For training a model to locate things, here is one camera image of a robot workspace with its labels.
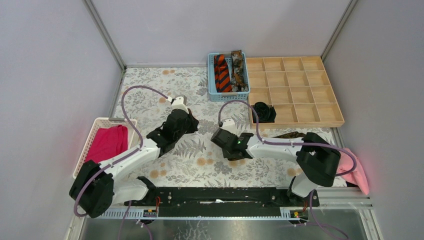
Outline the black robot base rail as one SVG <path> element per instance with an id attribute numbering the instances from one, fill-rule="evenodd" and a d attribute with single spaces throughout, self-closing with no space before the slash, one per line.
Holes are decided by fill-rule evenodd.
<path id="1" fill-rule="evenodd" d="M 159 217 L 280 217 L 281 208 L 302 210 L 320 206 L 312 199 L 288 195 L 277 187 L 156 187 L 141 200 L 125 206 L 151 207 Z"/>

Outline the pink cloth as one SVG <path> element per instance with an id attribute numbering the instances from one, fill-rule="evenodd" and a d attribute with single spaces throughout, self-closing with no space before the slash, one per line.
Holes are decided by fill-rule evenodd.
<path id="1" fill-rule="evenodd" d="M 357 185 L 363 194 L 368 195 L 370 188 L 363 166 L 349 148 L 340 151 L 340 161 L 336 173 L 346 182 Z"/>

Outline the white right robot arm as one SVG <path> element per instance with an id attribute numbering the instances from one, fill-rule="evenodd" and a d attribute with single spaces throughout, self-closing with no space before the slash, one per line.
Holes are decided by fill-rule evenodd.
<path id="1" fill-rule="evenodd" d="M 301 205 L 317 187 L 332 187 L 341 158 L 338 150 L 313 132 L 296 138 L 269 138 L 249 132 L 236 135 L 219 128 L 211 141 L 229 161 L 271 158 L 296 162 L 302 172 L 293 178 L 286 193 L 293 206 Z"/>

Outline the black gold patterned tie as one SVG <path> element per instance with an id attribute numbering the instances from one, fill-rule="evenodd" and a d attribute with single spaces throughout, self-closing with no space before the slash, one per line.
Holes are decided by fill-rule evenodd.
<path id="1" fill-rule="evenodd" d="M 294 144 L 302 143 L 305 136 L 306 134 L 295 131 L 276 137 L 266 137 L 265 140 L 277 143 L 272 145 L 261 142 L 257 135 L 242 133 L 231 148 L 222 152 L 224 158 L 229 161 L 259 158 L 290 160 L 296 158 L 296 153 L 301 150 L 300 146 Z"/>

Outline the orange navy striped tie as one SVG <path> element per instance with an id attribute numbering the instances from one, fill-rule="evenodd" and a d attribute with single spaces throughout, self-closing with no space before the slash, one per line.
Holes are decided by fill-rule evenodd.
<path id="1" fill-rule="evenodd" d="M 231 93 L 232 85 L 228 63 L 223 54 L 213 57 L 214 82 L 218 93 Z"/>

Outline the wooden compartment tray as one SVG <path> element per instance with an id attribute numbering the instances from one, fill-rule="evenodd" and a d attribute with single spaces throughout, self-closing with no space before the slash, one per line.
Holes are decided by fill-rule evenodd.
<path id="1" fill-rule="evenodd" d="M 248 57 L 248 103 L 264 103 L 275 117 L 252 129 L 338 128 L 345 123 L 319 56 Z"/>

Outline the dark green rolled tie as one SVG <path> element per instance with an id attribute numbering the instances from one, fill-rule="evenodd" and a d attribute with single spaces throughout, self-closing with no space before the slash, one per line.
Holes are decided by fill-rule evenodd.
<path id="1" fill-rule="evenodd" d="M 265 102 L 256 102 L 252 108 L 257 114 L 259 123 L 274 123 L 277 113 L 272 105 Z M 252 113 L 253 122 L 256 123 L 256 115 Z"/>

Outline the brown camouflage tie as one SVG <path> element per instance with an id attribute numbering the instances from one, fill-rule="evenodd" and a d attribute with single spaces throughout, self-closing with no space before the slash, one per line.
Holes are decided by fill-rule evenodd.
<path id="1" fill-rule="evenodd" d="M 247 92 L 249 90 L 248 84 L 244 78 L 244 62 L 241 50 L 234 50 L 231 52 L 231 86 L 233 92 Z"/>

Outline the floral patterned tablecloth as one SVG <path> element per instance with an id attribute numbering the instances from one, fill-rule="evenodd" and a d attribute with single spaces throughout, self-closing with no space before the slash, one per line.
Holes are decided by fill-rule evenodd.
<path id="1" fill-rule="evenodd" d="M 184 95 L 199 121 L 198 131 L 184 136 L 160 159 L 133 170 L 127 179 L 147 177 L 158 187 L 287 187 L 302 173 L 295 160 L 258 158 L 229 161 L 211 142 L 218 119 L 231 118 L 238 133 L 250 132 L 248 107 L 224 105 L 209 99 L 204 67 L 128 68 L 123 76 L 114 116 L 127 113 L 146 136 L 159 127 L 171 111 L 166 97 Z"/>

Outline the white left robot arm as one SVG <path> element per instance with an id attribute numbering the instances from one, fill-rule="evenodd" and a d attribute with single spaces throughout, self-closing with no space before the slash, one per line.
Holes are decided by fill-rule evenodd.
<path id="1" fill-rule="evenodd" d="M 198 125 L 199 121 L 189 108 L 173 109 L 166 121 L 151 131 L 140 146 L 100 163 L 85 162 L 69 190 L 69 196 L 74 200 L 74 214 L 97 218 L 115 204 L 134 200 L 144 206 L 152 204 L 155 192 L 147 183 L 123 178 L 170 152 L 183 135 L 198 131 Z"/>

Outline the red cloth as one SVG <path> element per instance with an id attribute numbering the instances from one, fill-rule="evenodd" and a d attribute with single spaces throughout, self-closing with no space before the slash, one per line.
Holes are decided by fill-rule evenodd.
<path id="1" fill-rule="evenodd" d="M 117 125 L 110 128 L 99 128 L 88 149 L 85 161 L 99 163 L 113 158 L 128 150 L 128 128 Z"/>

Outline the blue plastic basket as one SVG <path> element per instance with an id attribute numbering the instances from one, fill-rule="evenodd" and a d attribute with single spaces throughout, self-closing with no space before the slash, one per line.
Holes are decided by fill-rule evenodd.
<path id="1" fill-rule="evenodd" d="M 212 102 L 246 101 L 250 83 L 244 52 L 209 53 L 207 84 L 209 100 Z"/>

